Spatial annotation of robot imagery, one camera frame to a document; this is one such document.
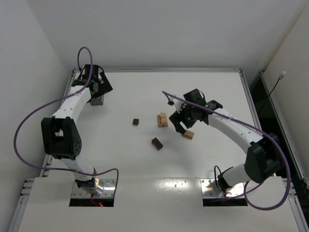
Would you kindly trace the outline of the light brown block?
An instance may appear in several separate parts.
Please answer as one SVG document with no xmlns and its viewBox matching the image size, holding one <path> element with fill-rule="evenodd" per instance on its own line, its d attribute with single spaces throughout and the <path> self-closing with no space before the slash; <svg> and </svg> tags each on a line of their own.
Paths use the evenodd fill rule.
<svg viewBox="0 0 309 232">
<path fill-rule="evenodd" d="M 187 138 L 187 139 L 192 140 L 193 137 L 194 137 L 194 134 L 195 134 L 194 132 L 191 132 L 191 131 L 187 130 L 182 136 Z"/>
</svg>

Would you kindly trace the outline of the smoky transparent plastic box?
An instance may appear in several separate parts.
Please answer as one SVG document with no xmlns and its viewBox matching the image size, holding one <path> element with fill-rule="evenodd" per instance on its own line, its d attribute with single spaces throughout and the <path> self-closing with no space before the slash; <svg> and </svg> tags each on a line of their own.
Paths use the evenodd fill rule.
<svg viewBox="0 0 309 232">
<path fill-rule="evenodd" d="M 104 96 L 99 96 L 98 98 L 93 98 L 91 101 L 90 101 L 90 104 L 92 106 L 101 106 L 104 104 Z"/>
</svg>

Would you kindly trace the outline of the dark wood arch block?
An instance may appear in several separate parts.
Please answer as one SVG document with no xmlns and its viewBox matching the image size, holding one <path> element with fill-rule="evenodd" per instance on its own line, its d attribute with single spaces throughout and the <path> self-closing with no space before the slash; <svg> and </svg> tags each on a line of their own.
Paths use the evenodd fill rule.
<svg viewBox="0 0 309 232">
<path fill-rule="evenodd" d="M 153 138 L 151 143 L 158 151 L 163 148 L 163 144 L 157 138 Z"/>
</svg>

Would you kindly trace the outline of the tan wood cube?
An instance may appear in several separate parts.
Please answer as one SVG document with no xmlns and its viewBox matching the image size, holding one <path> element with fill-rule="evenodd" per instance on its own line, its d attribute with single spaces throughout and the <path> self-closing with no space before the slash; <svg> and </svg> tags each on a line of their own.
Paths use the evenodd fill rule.
<svg viewBox="0 0 309 232">
<path fill-rule="evenodd" d="M 161 118 L 161 123 L 162 123 L 162 124 L 167 123 L 167 118 L 166 118 L 166 117 L 162 117 L 162 118 Z"/>
</svg>

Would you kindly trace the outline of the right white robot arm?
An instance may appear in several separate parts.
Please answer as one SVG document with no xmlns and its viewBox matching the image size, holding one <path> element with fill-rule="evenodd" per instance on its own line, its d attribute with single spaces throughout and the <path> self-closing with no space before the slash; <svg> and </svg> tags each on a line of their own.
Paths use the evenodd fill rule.
<svg viewBox="0 0 309 232">
<path fill-rule="evenodd" d="M 276 135 L 263 135 L 237 123 L 219 102 L 206 101 L 198 89 L 184 94 L 182 99 L 169 97 L 168 104 L 176 108 L 169 117 L 176 132 L 184 134 L 197 121 L 204 122 L 226 135 L 245 153 L 243 164 L 230 167 L 218 175 L 216 185 L 219 190 L 225 192 L 248 181 L 261 184 L 283 168 L 283 158 L 274 146 L 279 141 Z"/>
</svg>

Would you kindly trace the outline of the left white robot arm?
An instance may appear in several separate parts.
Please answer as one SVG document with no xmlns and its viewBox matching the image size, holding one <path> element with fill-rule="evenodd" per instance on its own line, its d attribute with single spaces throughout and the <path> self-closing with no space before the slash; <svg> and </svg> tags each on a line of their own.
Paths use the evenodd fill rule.
<svg viewBox="0 0 309 232">
<path fill-rule="evenodd" d="M 104 184 L 95 177 L 95 168 L 81 155 L 82 140 L 76 122 L 87 103 L 91 106 L 103 105 L 104 95 L 110 91 L 112 86 L 103 68 L 86 64 L 70 86 L 70 97 L 51 117 L 41 121 L 46 154 L 72 169 L 77 187 L 93 196 L 100 196 L 104 192 Z"/>
</svg>

